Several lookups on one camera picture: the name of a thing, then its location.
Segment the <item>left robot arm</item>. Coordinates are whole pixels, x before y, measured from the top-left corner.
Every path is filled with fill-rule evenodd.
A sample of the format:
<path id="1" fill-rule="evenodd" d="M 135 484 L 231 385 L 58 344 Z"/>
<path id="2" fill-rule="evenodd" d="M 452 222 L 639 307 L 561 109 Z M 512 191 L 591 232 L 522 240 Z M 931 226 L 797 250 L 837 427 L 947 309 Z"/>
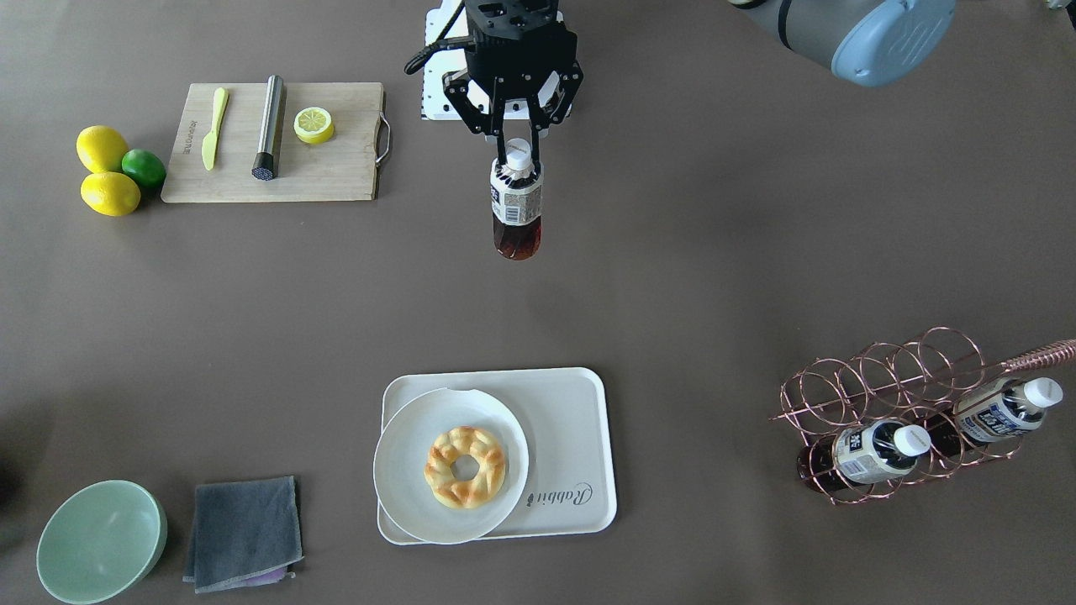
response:
<path id="1" fill-rule="evenodd" d="M 858 86 L 907 76 L 937 47 L 953 1 L 736 1 L 787 50 Z M 556 1 L 445 1 L 426 17 L 425 45 L 406 65 L 423 74 L 422 115 L 461 119 L 507 155 L 506 119 L 537 142 L 570 112 L 583 73 L 578 38 Z"/>

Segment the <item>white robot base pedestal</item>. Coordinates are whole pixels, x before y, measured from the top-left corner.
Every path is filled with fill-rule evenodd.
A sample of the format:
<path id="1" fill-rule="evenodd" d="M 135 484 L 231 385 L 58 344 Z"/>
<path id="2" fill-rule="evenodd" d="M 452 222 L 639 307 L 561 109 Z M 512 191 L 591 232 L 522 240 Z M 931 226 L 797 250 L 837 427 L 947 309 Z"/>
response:
<path id="1" fill-rule="evenodd" d="M 461 1 L 440 1 L 437 8 L 431 8 L 430 11 L 426 13 L 425 16 L 425 39 L 423 46 L 430 45 L 434 39 L 437 38 L 439 32 L 445 28 L 445 23 L 449 17 L 455 11 L 455 8 L 461 4 Z M 447 32 L 447 38 L 453 37 L 465 37 L 468 36 L 467 22 L 465 13 L 455 19 L 452 28 Z M 423 92 L 422 100 L 420 100 L 420 107 L 422 111 L 423 119 L 461 119 L 461 115 L 450 104 L 450 101 L 445 98 L 445 88 L 443 88 L 443 76 L 445 74 L 454 74 L 457 71 L 466 68 L 466 57 L 464 50 L 445 50 L 439 51 L 435 54 L 430 60 L 424 66 L 422 71 L 423 78 Z M 554 76 L 551 74 L 542 80 L 541 92 L 538 93 L 538 98 L 541 103 L 548 103 L 550 101 L 553 92 L 557 86 L 557 81 L 560 76 Z M 468 99 L 472 101 L 476 107 L 480 107 L 484 114 L 489 115 L 489 94 L 481 89 L 477 84 L 472 83 L 468 86 Z M 512 99 L 506 103 L 506 114 L 504 115 L 506 119 L 527 119 L 527 110 L 525 100 L 523 98 Z"/>

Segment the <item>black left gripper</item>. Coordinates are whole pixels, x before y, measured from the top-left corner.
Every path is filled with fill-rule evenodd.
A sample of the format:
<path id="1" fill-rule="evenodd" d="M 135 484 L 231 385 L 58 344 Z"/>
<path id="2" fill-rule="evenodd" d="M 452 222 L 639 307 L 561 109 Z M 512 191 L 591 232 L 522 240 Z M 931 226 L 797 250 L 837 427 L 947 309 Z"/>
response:
<path id="1" fill-rule="evenodd" d="M 556 1 L 462 1 L 467 34 L 443 38 L 466 66 L 443 76 L 445 99 L 472 133 L 496 143 L 507 165 L 504 118 L 522 101 L 530 123 L 530 175 L 543 177 L 541 135 L 569 114 L 583 81 L 575 32 L 557 20 Z"/>

